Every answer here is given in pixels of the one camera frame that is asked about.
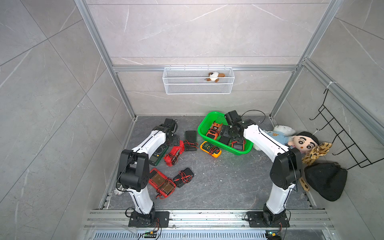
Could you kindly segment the orange grey Victor multimeter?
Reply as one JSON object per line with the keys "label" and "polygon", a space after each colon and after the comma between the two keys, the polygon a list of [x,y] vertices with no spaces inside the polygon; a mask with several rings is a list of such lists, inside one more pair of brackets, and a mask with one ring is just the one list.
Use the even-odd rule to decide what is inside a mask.
{"label": "orange grey Victor multimeter", "polygon": [[242,152],[245,149],[245,143],[246,143],[246,140],[244,138],[234,139],[231,142],[231,147],[235,150]]}

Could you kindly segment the red multimeter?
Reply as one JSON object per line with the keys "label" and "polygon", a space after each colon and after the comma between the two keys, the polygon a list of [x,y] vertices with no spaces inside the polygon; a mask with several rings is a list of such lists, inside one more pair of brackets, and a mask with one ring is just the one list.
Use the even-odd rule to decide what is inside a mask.
{"label": "red multimeter", "polygon": [[164,156],[164,160],[167,164],[167,166],[172,167],[177,162],[179,157],[184,153],[185,151],[185,145],[183,141],[180,141],[180,144],[178,146],[174,146],[172,150]]}

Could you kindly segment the orange multimeter with leads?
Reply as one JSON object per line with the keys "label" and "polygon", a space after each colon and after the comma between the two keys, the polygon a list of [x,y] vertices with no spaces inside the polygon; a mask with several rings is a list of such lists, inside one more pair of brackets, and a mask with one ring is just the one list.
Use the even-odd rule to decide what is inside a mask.
{"label": "orange multimeter with leads", "polygon": [[213,140],[218,140],[221,134],[223,128],[223,124],[219,124],[216,121],[214,121],[209,128],[209,130],[206,133],[206,136]]}

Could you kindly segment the dark green multimeter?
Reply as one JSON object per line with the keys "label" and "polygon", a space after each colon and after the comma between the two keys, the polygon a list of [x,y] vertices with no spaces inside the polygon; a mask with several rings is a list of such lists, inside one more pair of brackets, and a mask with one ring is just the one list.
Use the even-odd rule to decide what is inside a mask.
{"label": "dark green multimeter", "polygon": [[156,167],[164,158],[164,155],[166,154],[168,148],[169,146],[166,145],[161,145],[160,147],[158,147],[149,158],[149,164]]}

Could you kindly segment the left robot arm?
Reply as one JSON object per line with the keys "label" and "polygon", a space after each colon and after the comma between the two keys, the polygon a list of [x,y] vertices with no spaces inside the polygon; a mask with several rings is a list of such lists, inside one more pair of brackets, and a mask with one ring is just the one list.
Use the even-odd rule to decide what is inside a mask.
{"label": "left robot arm", "polygon": [[152,129],[149,136],[131,150],[123,150],[120,155],[115,194],[129,193],[135,208],[133,219],[155,221],[155,205],[148,192],[150,179],[150,156],[163,144],[174,143],[178,129],[177,120],[166,119]]}

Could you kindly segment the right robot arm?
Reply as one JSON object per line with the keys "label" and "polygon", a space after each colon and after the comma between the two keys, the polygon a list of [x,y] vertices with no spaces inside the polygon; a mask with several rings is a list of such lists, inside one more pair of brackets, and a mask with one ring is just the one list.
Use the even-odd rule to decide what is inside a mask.
{"label": "right robot arm", "polygon": [[243,137],[263,151],[273,162],[270,178],[272,190],[263,208],[263,222],[266,226],[282,224],[289,226],[286,203],[297,181],[302,175],[302,154],[269,136],[254,121],[242,120],[237,111],[225,114],[229,125],[229,136]]}

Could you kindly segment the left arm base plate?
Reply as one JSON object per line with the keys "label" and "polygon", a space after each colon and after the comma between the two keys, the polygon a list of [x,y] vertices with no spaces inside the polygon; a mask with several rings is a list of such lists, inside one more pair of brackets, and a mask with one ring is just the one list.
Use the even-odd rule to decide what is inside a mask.
{"label": "left arm base plate", "polygon": [[156,223],[160,223],[162,228],[167,228],[169,225],[169,220],[170,212],[168,211],[152,211],[147,215],[133,211],[129,217],[129,227],[154,227]]}

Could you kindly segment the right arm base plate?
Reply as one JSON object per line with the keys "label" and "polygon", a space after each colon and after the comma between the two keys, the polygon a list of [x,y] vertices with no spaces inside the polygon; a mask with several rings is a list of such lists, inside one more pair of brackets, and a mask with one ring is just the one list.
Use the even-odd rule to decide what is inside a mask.
{"label": "right arm base plate", "polygon": [[245,214],[244,220],[251,228],[288,228],[289,218],[286,211],[274,215],[269,211],[253,211]]}

